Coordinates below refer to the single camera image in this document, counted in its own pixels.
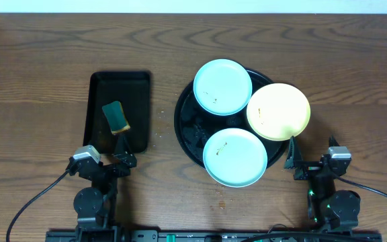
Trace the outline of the green and yellow sponge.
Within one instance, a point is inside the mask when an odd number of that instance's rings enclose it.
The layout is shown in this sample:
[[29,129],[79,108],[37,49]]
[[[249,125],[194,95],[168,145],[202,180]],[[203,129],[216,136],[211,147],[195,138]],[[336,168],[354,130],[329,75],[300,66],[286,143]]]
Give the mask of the green and yellow sponge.
[[130,129],[130,125],[124,115],[122,104],[119,101],[104,105],[102,111],[113,135],[123,133]]

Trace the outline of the yellow plate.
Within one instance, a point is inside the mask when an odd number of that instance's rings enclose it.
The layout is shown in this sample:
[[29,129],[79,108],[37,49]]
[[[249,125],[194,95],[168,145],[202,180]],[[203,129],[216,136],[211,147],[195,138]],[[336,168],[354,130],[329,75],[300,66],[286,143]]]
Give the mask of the yellow plate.
[[273,141],[298,136],[310,120],[307,97],[293,85],[273,83],[258,89],[247,105],[247,121],[259,136]]

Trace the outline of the light blue plate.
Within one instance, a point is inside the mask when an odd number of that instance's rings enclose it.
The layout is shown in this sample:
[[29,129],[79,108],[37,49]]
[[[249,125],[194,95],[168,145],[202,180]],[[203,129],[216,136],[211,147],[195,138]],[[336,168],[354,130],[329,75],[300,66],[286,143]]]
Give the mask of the light blue plate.
[[268,165],[264,144],[253,133],[226,128],[213,134],[205,144],[206,171],[218,183],[243,188],[257,182]]
[[241,111],[253,93],[247,70],[237,62],[216,59],[204,64],[193,80],[193,94],[198,104],[217,116]]

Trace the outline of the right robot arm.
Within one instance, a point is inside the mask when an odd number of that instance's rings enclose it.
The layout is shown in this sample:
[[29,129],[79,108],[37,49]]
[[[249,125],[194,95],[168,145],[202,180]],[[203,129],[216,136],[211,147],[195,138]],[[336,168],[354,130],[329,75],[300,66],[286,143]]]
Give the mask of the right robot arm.
[[346,174],[351,163],[347,147],[329,138],[327,153],[318,161],[303,160],[294,137],[290,138],[285,169],[294,170],[295,180],[308,182],[308,217],[315,222],[313,231],[350,233],[358,225],[361,198],[351,190],[336,190],[335,179]]

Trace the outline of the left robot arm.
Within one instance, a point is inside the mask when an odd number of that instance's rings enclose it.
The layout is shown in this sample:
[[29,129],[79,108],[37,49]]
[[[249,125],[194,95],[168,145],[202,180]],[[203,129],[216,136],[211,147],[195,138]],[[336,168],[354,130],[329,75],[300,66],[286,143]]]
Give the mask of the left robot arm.
[[116,223],[118,179],[130,175],[136,157],[127,138],[121,134],[112,156],[115,163],[105,165],[92,145],[81,147],[69,158],[67,172],[91,182],[77,193],[73,207],[77,213],[75,241],[128,241],[129,232]]

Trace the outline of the black rectangular tray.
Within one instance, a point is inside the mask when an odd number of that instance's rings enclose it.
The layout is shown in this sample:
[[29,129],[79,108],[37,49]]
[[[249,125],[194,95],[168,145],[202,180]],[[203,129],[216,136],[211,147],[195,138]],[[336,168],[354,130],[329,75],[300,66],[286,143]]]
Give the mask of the black rectangular tray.
[[146,151],[151,123],[151,73],[148,71],[99,71],[92,74],[83,145],[101,154],[114,152],[118,135],[112,134],[104,105],[119,101],[130,129],[123,133],[133,153]]

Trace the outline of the round black tray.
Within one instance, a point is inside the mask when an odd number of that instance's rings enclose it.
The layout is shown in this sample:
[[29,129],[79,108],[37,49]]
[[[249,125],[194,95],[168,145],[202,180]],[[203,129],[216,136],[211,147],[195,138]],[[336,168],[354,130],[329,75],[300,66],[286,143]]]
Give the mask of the round black tray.
[[[246,69],[253,93],[273,81],[266,75],[253,69]],[[205,169],[203,151],[207,140],[216,132],[226,128],[240,128],[252,132],[263,143],[267,151],[267,168],[271,167],[286,151],[289,141],[267,140],[259,136],[250,127],[245,107],[240,112],[229,116],[216,116],[205,111],[197,102],[191,81],[182,91],[174,113],[174,127],[177,140],[185,154],[197,165]]]

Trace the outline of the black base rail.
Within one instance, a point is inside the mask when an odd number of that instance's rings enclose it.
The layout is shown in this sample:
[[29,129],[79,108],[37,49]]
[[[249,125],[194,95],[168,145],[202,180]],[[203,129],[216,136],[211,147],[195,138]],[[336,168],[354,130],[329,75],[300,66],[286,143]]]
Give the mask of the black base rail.
[[330,234],[289,231],[269,233],[229,233],[229,232],[179,232],[154,230],[123,231],[48,231],[45,242],[113,241],[113,242],[275,242],[275,241],[381,241],[382,236],[371,233]]

